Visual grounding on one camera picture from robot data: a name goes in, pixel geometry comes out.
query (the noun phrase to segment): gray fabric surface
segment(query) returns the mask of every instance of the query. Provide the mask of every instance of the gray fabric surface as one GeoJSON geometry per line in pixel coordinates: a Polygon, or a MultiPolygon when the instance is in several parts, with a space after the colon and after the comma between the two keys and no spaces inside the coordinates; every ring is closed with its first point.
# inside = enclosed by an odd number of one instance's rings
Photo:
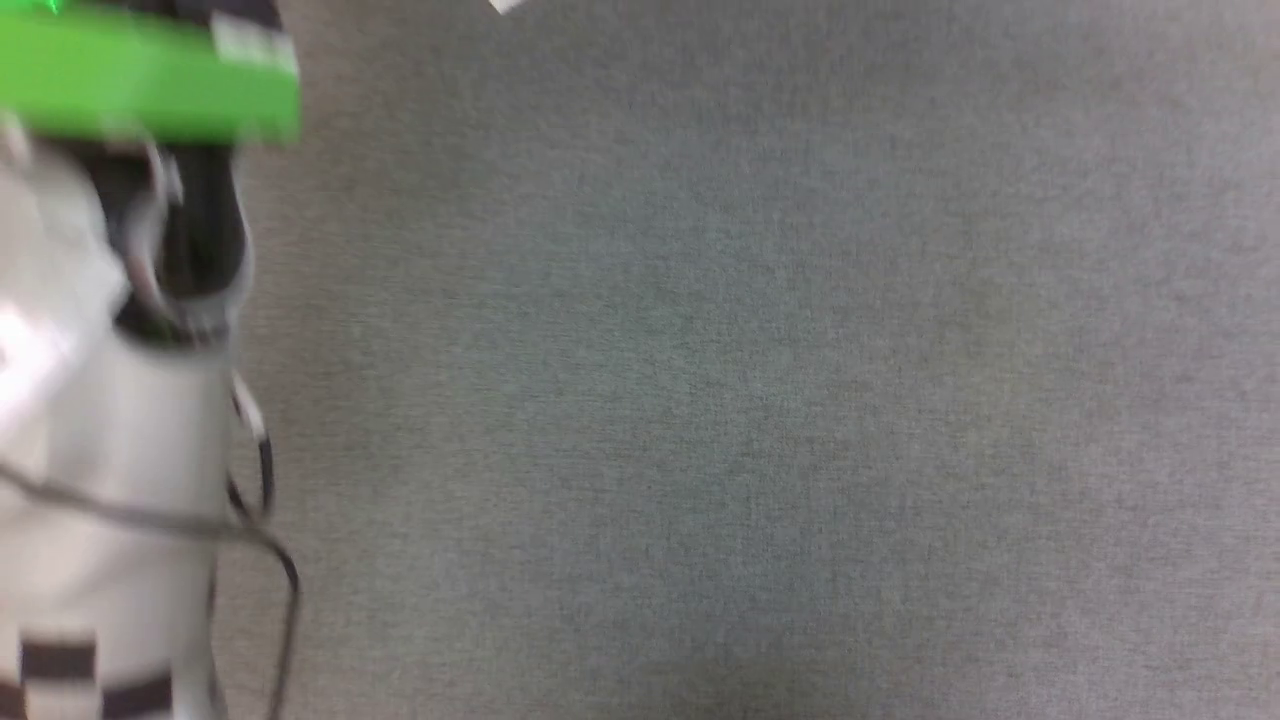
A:
{"type": "Polygon", "coordinates": [[[1280,5],[284,9],[293,717],[1280,716],[1280,5]]]}

